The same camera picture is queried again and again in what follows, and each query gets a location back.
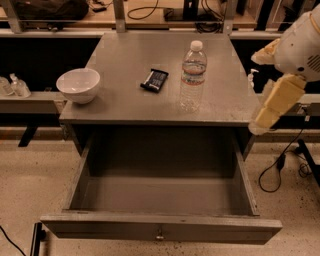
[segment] drawer handle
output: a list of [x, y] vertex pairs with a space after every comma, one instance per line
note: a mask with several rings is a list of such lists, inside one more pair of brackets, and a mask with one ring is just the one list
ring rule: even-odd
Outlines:
[[157, 241], [163, 241], [164, 240], [164, 236], [157, 235], [156, 236], [156, 240]]
[[158, 230], [158, 235], [156, 236], [156, 240], [157, 241], [163, 241], [164, 240], [164, 236], [162, 235], [162, 230], [161, 229]]

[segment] floor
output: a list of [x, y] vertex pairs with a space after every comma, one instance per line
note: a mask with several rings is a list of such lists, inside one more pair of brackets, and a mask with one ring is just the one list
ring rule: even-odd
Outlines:
[[[0, 132], [0, 225], [30, 255], [34, 223], [42, 214], [60, 211], [80, 157], [72, 141], [64, 141], [59, 130], [39, 130], [24, 148], [18, 147], [20, 135], [13, 128]], [[320, 163], [319, 135], [305, 136], [307, 147]], [[265, 245], [67, 240], [57, 239], [48, 231], [46, 240], [41, 242], [40, 255], [319, 255], [320, 190], [312, 175], [299, 176], [303, 160], [287, 154], [277, 192], [263, 192], [257, 183], [263, 169], [288, 145], [289, 140], [279, 139], [284, 137], [261, 137], [245, 162], [261, 217], [279, 219], [283, 224], [283, 229]], [[266, 177], [266, 186], [276, 182], [272, 174], [271, 171]], [[2, 233], [0, 255], [21, 255]]]

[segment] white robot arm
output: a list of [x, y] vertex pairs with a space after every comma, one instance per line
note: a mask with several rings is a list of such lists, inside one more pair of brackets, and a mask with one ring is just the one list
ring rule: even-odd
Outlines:
[[280, 39], [256, 52], [257, 64], [272, 64], [284, 73], [263, 100], [261, 108], [249, 124], [250, 131], [268, 131], [304, 94], [307, 82], [320, 80], [320, 4], [304, 13]]

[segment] white bowl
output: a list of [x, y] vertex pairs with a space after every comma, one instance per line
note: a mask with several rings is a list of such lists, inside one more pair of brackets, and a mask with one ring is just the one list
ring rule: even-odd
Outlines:
[[68, 100], [85, 104], [97, 95], [100, 88], [100, 75], [90, 68], [78, 68], [61, 75], [56, 85]]

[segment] power cord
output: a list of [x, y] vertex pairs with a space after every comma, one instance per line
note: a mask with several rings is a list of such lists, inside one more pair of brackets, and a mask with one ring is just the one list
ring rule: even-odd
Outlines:
[[[173, 8], [168, 8], [168, 7], [159, 7], [159, 0], [156, 1], [155, 6], [145, 6], [145, 7], [139, 7], [130, 10], [127, 13], [128, 18], [133, 19], [133, 20], [143, 20], [151, 16], [156, 9], [172, 9]], [[207, 0], [201, 0], [201, 5], [203, 10], [205, 11], [205, 14], [199, 15], [197, 17], [198, 21], [195, 22], [195, 27], [199, 33], [217, 33], [220, 32], [222, 29], [222, 22], [223, 22], [223, 17], [222, 15], [218, 14], [215, 12], [212, 8], [209, 7], [208, 1]], [[142, 17], [134, 17], [132, 16], [133, 12], [139, 11], [139, 10], [146, 10], [146, 9], [152, 9], [150, 13], [148, 13], [145, 16]]]
[[[165, 9], [165, 7], [158, 7], [158, 4], [159, 4], [159, 0], [157, 0], [156, 5], [153, 6], [153, 7], [152, 7], [152, 6], [146, 6], [146, 7], [139, 7], [139, 8], [132, 9], [132, 10], [130, 10], [130, 11], [127, 13], [127, 16], [128, 16], [130, 19], [133, 19], [133, 20], [143, 20], [143, 19], [146, 19], [146, 18], [148, 18], [149, 16], [151, 16], [156, 9]], [[133, 13], [133, 12], [136, 12], [136, 11], [139, 11], [139, 10], [145, 10], [145, 9], [152, 9], [152, 10], [151, 10], [151, 12], [150, 12], [149, 14], [147, 14], [147, 15], [145, 15], [145, 16], [142, 16], [142, 17], [133, 17], [133, 16], [131, 15], [131, 13]]]
[[1, 229], [2, 233], [4, 234], [5, 238], [9, 241], [9, 243], [12, 244], [16, 249], [18, 249], [23, 256], [26, 256], [24, 254], [24, 252], [19, 248], [19, 246], [17, 246], [14, 242], [11, 241], [11, 239], [8, 237], [8, 235], [6, 234], [6, 232], [4, 231], [4, 229], [1, 226], [0, 226], [0, 229]]
[[[291, 151], [287, 151], [288, 148], [291, 146], [291, 144], [293, 142], [295, 142], [301, 135], [302, 131], [304, 130], [304, 128], [301, 129], [301, 131], [298, 133], [298, 135], [287, 145], [287, 147], [281, 152], [280, 156], [276, 159], [276, 161], [270, 165], [269, 167], [267, 167], [266, 169], [264, 169], [264, 171], [260, 174], [258, 182], [259, 182], [259, 186], [260, 188], [264, 191], [264, 192], [268, 192], [268, 193], [274, 193], [276, 191], [278, 191], [278, 189], [281, 186], [281, 170], [283, 169], [284, 165], [285, 165], [285, 160], [286, 160], [286, 153], [287, 152], [291, 152]], [[266, 174], [267, 171], [269, 171], [271, 168], [273, 168], [274, 166], [277, 167], [278, 170], [278, 175], [279, 175], [279, 182], [278, 185], [274, 188], [274, 189], [266, 189], [263, 185], [262, 185], [262, 178], [263, 176]], [[299, 174], [301, 176], [301, 173], [303, 175], [308, 176], [308, 172], [305, 172], [304, 169], [307, 168], [307, 165], [304, 164], [303, 166], [300, 165], [300, 169], [299, 169]]]
[[223, 16], [217, 12], [215, 12], [212, 8], [210, 8], [207, 0], [201, 0], [201, 6], [205, 11], [205, 14], [199, 15], [199, 22], [195, 23], [197, 31], [199, 33], [218, 33], [221, 32]]

